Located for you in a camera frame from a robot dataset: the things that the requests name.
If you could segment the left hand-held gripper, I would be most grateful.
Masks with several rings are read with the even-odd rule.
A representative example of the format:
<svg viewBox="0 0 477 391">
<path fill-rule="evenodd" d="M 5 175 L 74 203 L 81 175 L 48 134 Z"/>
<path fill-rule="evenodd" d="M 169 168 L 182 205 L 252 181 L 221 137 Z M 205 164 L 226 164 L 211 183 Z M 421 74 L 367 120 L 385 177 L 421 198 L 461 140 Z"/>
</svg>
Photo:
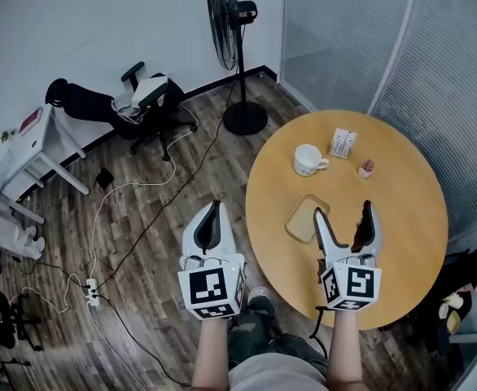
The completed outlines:
<svg viewBox="0 0 477 391">
<path fill-rule="evenodd" d="M 190 220 L 182 233 L 182 254 L 187 257 L 181 259 L 177 276 L 186 310 L 198 320 L 238 315 L 246 284 L 245 259 L 236 253 L 223 202 L 210 202 Z"/>
</svg>

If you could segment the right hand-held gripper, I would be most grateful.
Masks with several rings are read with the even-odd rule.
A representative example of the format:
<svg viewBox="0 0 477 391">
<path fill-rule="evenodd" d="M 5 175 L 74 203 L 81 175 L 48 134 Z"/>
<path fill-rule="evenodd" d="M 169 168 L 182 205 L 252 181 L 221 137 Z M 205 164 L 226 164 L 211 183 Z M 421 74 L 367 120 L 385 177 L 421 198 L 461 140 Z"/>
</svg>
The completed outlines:
<svg viewBox="0 0 477 391">
<path fill-rule="evenodd" d="M 352 247 L 335 237 L 327 215 L 319 207 L 313 212 L 317 243 L 325 258 L 342 258 L 318 263 L 319 283 L 330 310 L 359 311 L 379 298 L 382 270 L 377 258 L 383 242 L 378 214 L 369 200 L 363 204 L 361 220 Z M 350 252 L 362 253 L 346 257 Z"/>
</svg>

